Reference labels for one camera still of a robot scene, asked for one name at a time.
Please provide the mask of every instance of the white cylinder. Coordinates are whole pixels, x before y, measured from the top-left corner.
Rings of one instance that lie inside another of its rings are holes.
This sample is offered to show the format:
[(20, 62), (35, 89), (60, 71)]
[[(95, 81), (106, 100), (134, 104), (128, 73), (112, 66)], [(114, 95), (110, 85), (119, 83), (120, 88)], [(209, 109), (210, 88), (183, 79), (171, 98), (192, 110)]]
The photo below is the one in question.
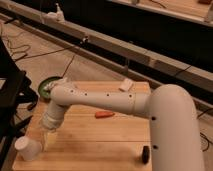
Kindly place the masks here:
[(204, 171), (200, 131), (191, 96), (164, 85), (149, 101), (153, 171)]
[(32, 161), (42, 151), (42, 145), (38, 141), (23, 136), (16, 140), (15, 149), (18, 150), (25, 161)]

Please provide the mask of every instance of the white object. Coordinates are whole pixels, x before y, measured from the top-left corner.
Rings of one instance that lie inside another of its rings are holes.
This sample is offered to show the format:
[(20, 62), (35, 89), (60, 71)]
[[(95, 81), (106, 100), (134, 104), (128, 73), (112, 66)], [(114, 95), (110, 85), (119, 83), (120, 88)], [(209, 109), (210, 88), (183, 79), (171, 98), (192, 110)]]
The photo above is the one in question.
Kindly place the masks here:
[(47, 13), (46, 17), (47, 18), (51, 18), (53, 20), (57, 20), (58, 19), (58, 15), (57, 15), (56, 12), (49, 12), (49, 13)]
[(66, 110), (83, 104), (150, 119), (153, 171), (204, 171), (200, 132), (192, 97), (177, 85), (163, 85), (152, 94), (87, 92), (71, 82), (55, 86), (43, 115), (47, 129), (57, 129)]
[(121, 83), (119, 90), (128, 92), (132, 86), (133, 86), (133, 81), (129, 78), (125, 78), (124, 81)]
[(67, 77), (59, 79), (59, 80), (56, 80), (56, 81), (52, 81), (49, 84), (47, 84), (46, 86), (44, 86), (44, 90), (45, 91), (50, 91), (56, 85), (63, 84), (63, 83), (66, 83), (66, 82), (68, 82), (68, 78)]
[(56, 6), (57, 6), (57, 18), (58, 18), (58, 21), (59, 22), (65, 22), (65, 19), (64, 19), (64, 13), (63, 11), (61, 10), (60, 6), (58, 3), (56, 3)]
[(23, 136), (16, 140), (15, 149), (18, 150), (25, 161), (32, 161), (42, 151), (42, 145), (36, 140)]

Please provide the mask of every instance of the black dot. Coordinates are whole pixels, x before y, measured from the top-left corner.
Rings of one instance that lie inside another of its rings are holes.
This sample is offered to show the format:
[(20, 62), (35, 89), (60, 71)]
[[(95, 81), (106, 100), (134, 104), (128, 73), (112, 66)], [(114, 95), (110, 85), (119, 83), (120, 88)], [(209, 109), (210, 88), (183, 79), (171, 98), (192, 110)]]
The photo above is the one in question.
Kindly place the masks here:
[(158, 149), (158, 146), (157, 146), (157, 145), (153, 145), (153, 148), (154, 148), (155, 150), (157, 150), (157, 149)]
[(155, 121), (155, 120), (157, 120), (157, 118), (156, 118), (155, 116), (153, 116), (153, 117), (152, 117), (152, 120)]

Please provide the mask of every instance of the black cable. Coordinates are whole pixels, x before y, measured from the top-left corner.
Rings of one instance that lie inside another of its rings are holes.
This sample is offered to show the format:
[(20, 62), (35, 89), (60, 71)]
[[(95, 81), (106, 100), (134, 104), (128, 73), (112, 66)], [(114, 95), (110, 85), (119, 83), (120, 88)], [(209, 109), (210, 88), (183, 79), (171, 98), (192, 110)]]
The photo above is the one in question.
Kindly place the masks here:
[(68, 63), (68, 65), (67, 65), (67, 67), (66, 67), (64, 73), (62, 74), (62, 78), (66, 75), (67, 70), (69, 69), (70, 65), (72, 64), (72, 62), (73, 62), (74, 59), (75, 59), (75, 56), (76, 56), (76, 55), (78, 54), (78, 52), (80, 51), (81, 45), (82, 45), (82, 44), (83, 44), (83, 42), (80, 42), (80, 43), (79, 43), (78, 49), (77, 49), (76, 52), (73, 54), (72, 59), (70, 60), (70, 62)]
[(180, 71), (178, 71), (175, 75), (173, 75), (173, 77), (177, 77), (178, 75), (180, 75), (182, 72), (187, 71), (189, 68), (191, 68), (192, 65), (189, 65), (188, 67), (186, 67), (185, 69), (182, 69)]
[(69, 47), (66, 47), (66, 48), (63, 48), (63, 49), (59, 49), (59, 50), (55, 50), (55, 51), (52, 51), (52, 52), (42, 53), (42, 54), (39, 54), (39, 55), (32, 55), (32, 56), (27, 56), (27, 57), (23, 57), (23, 58), (18, 58), (18, 59), (15, 59), (14, 61), (18, 62), (22, 59), (31, 59), (31, 58), (37, 58), (37, 57), (41, 57), (41, 56), (45, 56), (45, 55), (50, 55), (50, 54), (53, 54), (53, 53), (58, 53), (58, 52), (62, 52), (62, 51), (68, 50), (68, 49), (72, 49), (75, 46), (76, 45), (69, 46)]
[(160, 2), (157, 2), (157, 1), (155, 1), (155, 0), (149, 0), (149, 1), (150, 1), (150, 2), (153, 2), (153, 3), (155, 3), (155, 4), (158, 4), (158, 5), (160, 5), (162, 8), (166, 9), (166, 6), (163, 5), (163, 4), (160, 3)]
[(40, 0), (40, 4), (39, 4), (39, 11), (40, 11), (40, 19), (41, 19), (41, 20), (43, 20), (43, 16), (42, 16), (43, 1), (44, 1), (44, 0)]
[(207, 142), (207, 146), (206, 148), (203, 149), (203, 152), (207, 151), (210, 147), (210, 143), (209, 143), (209, 139), (207, 138), (207, 136), (205, 134), (203, 134), (202, 132), (200, 133), (201, 138), (203, 138), (204, 140), (206, 140)]
[(199, 115), (197, 116), (197, 118), (199, 119), (201, 116), (203, 116), (204, 114), (206, 114), (208, 111), (211, 111), (211, 110), (213, 110), (213, 108), (206, 109), (206, 110), (203, 111), (201, 114), (199, 114)]
[(209, 138), (204, 133), (202, 133), (202, 132), (200, 133), (200, 136), (204, 140), (206, 140), (206, 142), (207, 142), (207, 147), (205, 149), (203, 149), (203, 152), (205, 152), (205, 151), (207, 151), (209, 149), (210, 145), (213, 145), (213, 142), (211, 140), (209, 140)]

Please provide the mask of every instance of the floor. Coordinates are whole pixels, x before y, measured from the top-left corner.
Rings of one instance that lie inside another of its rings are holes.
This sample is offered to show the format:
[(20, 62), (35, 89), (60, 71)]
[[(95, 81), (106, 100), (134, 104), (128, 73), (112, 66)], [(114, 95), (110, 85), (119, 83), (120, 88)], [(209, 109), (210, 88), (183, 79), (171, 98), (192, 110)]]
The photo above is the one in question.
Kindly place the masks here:
[[(62, 47), (49, 42), (42, 37), (32, 34), (20, 27), (13, 24), (2, 25), (3, 35), (10, 36), (9, 39), (13, 43), (13, 47), (17, 47), (23, 44), (29, 44), (30, 50), (27, 51), (28, 56), (37, 55), (41, 53), (51, 52)], [(62, 51), (51, 55), (46, 55), (37, 58), (31, 58), (21, 60), (17, 62), (17, 65), (27, 71), (27, 76), (32, 80), (32, 88), (37, 91), (41, 81), (50, 76), (61, 76), (65, 71), (67, 64), (73, 57), (73, 52)], [(13, 58), (18, 58), (20, 54), (15, 55)], [(76, 55), (73, 63), (69, 67), (66, 77), (71, 81), (83, 80), (83, 81), (116, 81), (123, 80), (124, 76), (115, 73), (99, 64), (94, 63), (91, 60), (87, 60), (83, 56)], [(20, 107), (18, 110), (19, 116), (24, 118), (32, 113), (26, 112), (25, 109)], [(210, 140), (213, 140), (213, 118), (208, 115), (204, 115), (200, 120), (200, 130), (205, 133)], [(202, 140), (203, 148), (206, 147), (206, 142)], [(11, 166), (16, 155), (14, 147), (11, 147), (6, 162), (3, 167), (3, 171), (10, 171)], [(213, 147), (210, 146), (209, 150), (204, 152), (204, 160), (206, 171), (213, 170)]]

